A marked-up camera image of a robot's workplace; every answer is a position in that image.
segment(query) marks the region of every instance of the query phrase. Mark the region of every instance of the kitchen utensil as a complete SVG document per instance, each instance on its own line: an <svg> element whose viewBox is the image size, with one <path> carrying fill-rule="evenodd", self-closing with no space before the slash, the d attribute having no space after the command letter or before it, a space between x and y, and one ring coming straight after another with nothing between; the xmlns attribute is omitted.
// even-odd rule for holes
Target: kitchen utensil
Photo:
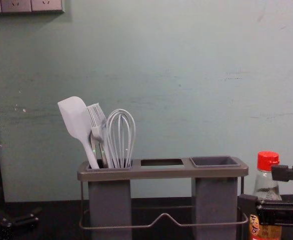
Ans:
<svg viewBox="0 0 293 240"><path fill-rule="evenodd" d="M94 137L92 136L92 132L90 134L90 140L89 140L89 143L90 143L90 147L93 151L93 154L95 156L95 158L97 158L97 151L96 151L96 140L94 139Z"/></svg>
<svg viewBox="0 0 293 240"><path fill-rule="evenodd" d="M131 166L135 138L136 123L132 115L124 109L114 110L106 121L106 139L115 168Z"/></svg>
<svg viewBox="0 0 293 240"><path fill-rule="evenodd" d="M90 146L91 122L86 104L77 96L71 96L57 103L62 114L68 133L78 139L85 150L91 168L98 169L99 165Z"/></svg>
<svg viewBox="0 0 293 240"><path fill-rule="evenodd" d="M113 163L109 157L107 145L106 116L103 113L99 103L87 106L86 109L91 119L91 135L95 140L99 141L103 166L105 168L113 168Z"/></svg>

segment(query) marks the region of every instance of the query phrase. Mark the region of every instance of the utensil holder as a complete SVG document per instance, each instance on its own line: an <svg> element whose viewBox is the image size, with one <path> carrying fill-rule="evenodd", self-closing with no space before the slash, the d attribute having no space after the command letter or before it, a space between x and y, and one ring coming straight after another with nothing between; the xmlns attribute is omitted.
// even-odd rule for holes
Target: utensil holder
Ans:
<svg viewBox="0 0 293 240"><path fill-rule="evenodd" d="M82 200L88 182L91 226L83 226L83 207L79 226L92 231L91 240L131 240L132 229L151 228L167 217L179 227L192 227L196 240L235 240L236 225L248 221L245 216L237 222L238 177L243 189L246 175L248 166L230 156L136 159L130 168L91 169L84 162L77 179ZM164 212L148 225L132 225L130 180L165 178L192 178L193 222L181 224Z"/></svg>

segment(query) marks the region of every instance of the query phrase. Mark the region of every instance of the spatula head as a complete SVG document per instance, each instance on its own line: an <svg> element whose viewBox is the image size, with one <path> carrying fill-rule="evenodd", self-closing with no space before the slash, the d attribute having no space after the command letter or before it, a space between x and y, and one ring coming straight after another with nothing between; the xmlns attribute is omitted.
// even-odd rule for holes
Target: spatula head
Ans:
<svg viewBox="0 0 293 240"><path fill-rule="evenodd" d="M77 96L71 96L57 103L68 133L80 141L91 131L91 122L86 104Z"/></svg>

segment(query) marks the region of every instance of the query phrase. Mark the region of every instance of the empty compartment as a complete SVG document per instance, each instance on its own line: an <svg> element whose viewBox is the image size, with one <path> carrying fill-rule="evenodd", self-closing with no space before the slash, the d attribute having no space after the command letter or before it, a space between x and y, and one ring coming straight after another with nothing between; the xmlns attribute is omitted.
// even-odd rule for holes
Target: empty compartment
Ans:
<svg viewBox="0 0 293 240"><path fill-rule="evenodd" d="M239 166L237 161L231 156L197 156L192 157L191 162L196 168Z"/></svg>
<svg viewBox="0 0 293 240"><path fill-rule="evenodd" d="M183 162L179 158L175 159L143 159L142 169L177 169L184 168Z"/></svg>

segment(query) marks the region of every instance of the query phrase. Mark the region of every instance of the red bottle cap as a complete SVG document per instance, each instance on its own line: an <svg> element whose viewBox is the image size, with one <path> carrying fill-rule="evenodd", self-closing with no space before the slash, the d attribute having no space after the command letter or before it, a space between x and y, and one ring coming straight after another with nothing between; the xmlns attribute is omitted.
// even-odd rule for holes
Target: red bottle cap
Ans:
<svg viewBox="0 0 293 240"><path fill-rule="evenodd" d="M260 151L257 154L257 169L259 170L271 172L271 166L279 163L279 154L274 151Z"/></svg>

